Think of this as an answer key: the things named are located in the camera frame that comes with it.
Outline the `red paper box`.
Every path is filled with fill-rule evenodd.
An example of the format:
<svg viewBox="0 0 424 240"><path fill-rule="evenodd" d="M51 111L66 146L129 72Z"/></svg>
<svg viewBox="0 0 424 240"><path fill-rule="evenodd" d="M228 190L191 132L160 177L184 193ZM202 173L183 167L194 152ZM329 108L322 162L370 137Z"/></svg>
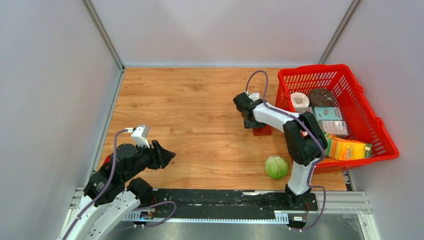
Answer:
<svg viewBox="0 0 424 240"><path fill-rule="evenodd" d="M254 136L270 136L272 135L272 127L266 125L264 127L253 128L252 133Z"/></svg>

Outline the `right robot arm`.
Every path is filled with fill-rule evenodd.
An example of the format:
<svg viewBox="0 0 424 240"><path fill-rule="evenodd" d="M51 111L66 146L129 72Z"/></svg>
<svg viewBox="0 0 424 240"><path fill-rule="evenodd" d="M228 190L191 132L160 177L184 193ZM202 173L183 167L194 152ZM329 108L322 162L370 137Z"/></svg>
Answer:
<svg viewBox="0 0 424 240"><path fill-rule="evenodd" d="M291 176L285 186L285 203L299 209L311 192L311 178L316 165L325 158L326 137L311 112L296 113L275 107L259 98L257 93L245 91L233 98L246 129L266 125L283 132L286 146L293 160Z"/></svg>

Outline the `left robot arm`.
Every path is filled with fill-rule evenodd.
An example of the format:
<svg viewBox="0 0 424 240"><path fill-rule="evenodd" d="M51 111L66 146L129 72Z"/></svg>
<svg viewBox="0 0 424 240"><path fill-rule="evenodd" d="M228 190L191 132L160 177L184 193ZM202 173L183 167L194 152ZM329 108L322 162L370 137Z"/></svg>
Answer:
<svg viewBox="0 0 424 240"><path fill-rule="evenodd" d="M100 169L88 180L72 220L60 240L100 240L137 208L155 209L153 187L137 175L145 169L164 169L176 153L157 140L147 145L115 145Z"/></svg>

